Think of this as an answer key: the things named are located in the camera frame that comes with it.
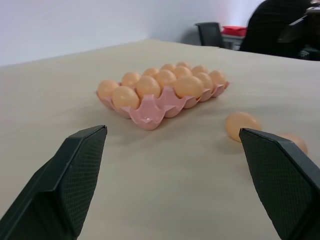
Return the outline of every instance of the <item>white wall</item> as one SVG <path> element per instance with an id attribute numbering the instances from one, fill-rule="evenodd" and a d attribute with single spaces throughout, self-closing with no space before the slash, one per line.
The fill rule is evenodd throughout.
<path id="1" fill-rule="evenodd" d="M 1 0 L 0 66 L 145 38 L 180 42 L 197 22 L 246 25 L 245 1 L 257 0 Z"/>

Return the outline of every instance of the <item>pink egg tray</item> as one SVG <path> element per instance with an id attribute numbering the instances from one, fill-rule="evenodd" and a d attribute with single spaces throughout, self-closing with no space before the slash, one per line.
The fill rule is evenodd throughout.
<path id="1" fill-rule="evenodd" d="M 218 85 L 213 92 L 210 89 L 205 89 L 198 99 L 195 96 L 178 98 L 173 87 L 165 86 L 159 98 L 154 95 L 145 95 L 138 109 L 132 107 L 116 109 L 111 97 L 101 99 L 97 96 L 108 109 L 114 110 L 126 119 L 131 119 L 140 128 L 150 131 L 156 129 L 164 118 L 177 116 L 182 109 L 190 109 L 199 102 L 219 97 L 228 86 L 229 82 L 226 85 Z"/>

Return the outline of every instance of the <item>orange egg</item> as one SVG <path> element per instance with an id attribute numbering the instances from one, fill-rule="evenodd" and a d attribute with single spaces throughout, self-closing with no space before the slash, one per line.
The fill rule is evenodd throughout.
<path id="1" fill-rule="evenodd" d="M 223 72 L 215 70 L 210 72 L 209 76 L 213 81 L 213 84 L 226 86 L 226 75 Z"/>
<path id="2" fill-rule="evenodd" d="M 199 72 L 195 75 L 195 77 L 201 80 L 205 89 L 210 89 L 211 91 L 214 89 L 214 83 L 207 73 Z"/>
<path id="3" fill-rule="evenodd" d="M 144 95 L 154 95 L 156 98 L 160 97 L 161 88 L 158 82 L 151 76 L 142 76 L 135 86 L 136 93 L 141 99 Z"/>
<path id="4" fill-rule="evenodd" d="M 176 66 L 170 63 L 167 63 L 161 67 L 161 70 L 169 70 L 173 72 L 176 69 Z"/>
<path id="5" fill-rule="evenodd" d="M 187 69 L 191 69 L 189 63 L 187 63 L 187 62 L 185 62 L 185 61 L 178 62 L 178 63 L 176 64 L 176 66 L 177 66 L 177 67 L 185 67 L 185 68 L 187 68 Z"/>
<path id="6" fill-rule="evenodd" d="M 140 99 L 132 88 L 119 86 L 113 91 L 112 102 L 117 110 L 123 107 L 137 109 L 140 104 Z"/>
<path id="7" fill-rule="evenodd" d="M 140 75 L 137 72 L 127 72 L 122 77 L 122 86 L 134 88 L 136 86 L 136 83 L 139 81 Z"/>
<path id="8" fill-rule="evenodd" d="M 111 97 L 114 90 L 118 87 L 119 87 L 119 84 L 116 81 L 113 81 L 113 80 L 102 81 L 98 86 L 97 94 L 99 98 L 102 98 L 102 99 L 106 97 Z"/>
<path id="9" fill-rule="evenodd" d="M 204 89 L 205 87 L 202 81 L 195 76 L 181 77 L 174 83 L 175 94 L 179 98 L 185 96 L 195 96 L 199 98 L 204 93 Z"/>
<path id="10" fill-rule="evenodd" d="M 192 76 L 192 72 L 189 68 L 186 68 L 185 66 L 177 66 L 175 70 L 173 71 L 176 79 Z"/>
<path id="11" fill-rule="evenodd" d="M 142 76 L 154 77 L 155 75 L 157 75 L 158 72 L 159 72 L 158 68 L 152 67 L 152 68 L 148 68 L 147 70 L 145 70 L 144 73 L 142 74 Z"/>
<path id="12" fill-rule="evenodd" d="M 208 68 L 203 65 L 198 65 L 198 66 L 195 66 L 194 68 L 192 68 L 191 72 L 194 76 L 198 73 L 206 73 L 207 74 Z"/>
<path id="13" fill-rule="evenodd" d="M 177 81 L 176 76 L 169 70 L 160 70 L 154 78 L 160 85 L 161 90 L 163 90 L 165 86 L 173 87 L 174 83 Z"/>
<path id="14" fill-rule="evenodd" d="M 279 134 L 278 135 L 281 138 L 288 139 L 292 141 L 295 145 L 297 145 L 306 155 L 308 154 L 308 147 L 306 142 L 299 136 L 286 133 L 286 134 Z"/>
<path id="15" fill-rule="evenodd" d="M 262 130 L 260 121 L 256 117 L 245 112 L 231 113 L 226 118 L 224 127 L 228 136 L 237 142 L 241 142 L 239 132 L 242 128 Z"/>

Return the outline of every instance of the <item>beige table surface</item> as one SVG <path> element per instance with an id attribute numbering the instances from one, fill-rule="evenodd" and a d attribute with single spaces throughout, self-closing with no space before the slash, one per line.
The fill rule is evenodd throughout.
<path id="1" fill-rule="evenodd" d="M 165 63 L 227 73 L 219 99 L 137 128 L 94 90 Z M 0 216 L 63 140 L 106 124 L 98 184 L 79 240 L 278 240 L 252 184 L 229 113 L 256 115 L 267 132 L 303 137 L 319 164 L 319 63 L 145 40 L 0 68 Z"/>

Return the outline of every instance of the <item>table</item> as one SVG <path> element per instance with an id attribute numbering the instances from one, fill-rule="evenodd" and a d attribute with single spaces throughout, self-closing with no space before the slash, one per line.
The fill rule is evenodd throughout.
<path id="1" fill-rule="evenodd" d="M 231 50 L 238 50 L 237 48 L 240 47 L 242 41 L 245 38 L 244 36 L 233 36 L 226 34 L 223 34 L 222 37 L 225 44 L 225 48 Z"/>
<path id="2" fill-rule="evenodd" d="M 102 79 L 178 61 L 223 70 L 232 84 L 154 131 L 94 94 Z M 106 124 L 79 240 L 279 240 L 224 120 L 244 111 L 266 132 L 295 133 L 319 165 L 318 72 L 309 61 L 155 40 L 0 68 L 0 215 L 68 135 Z"/>

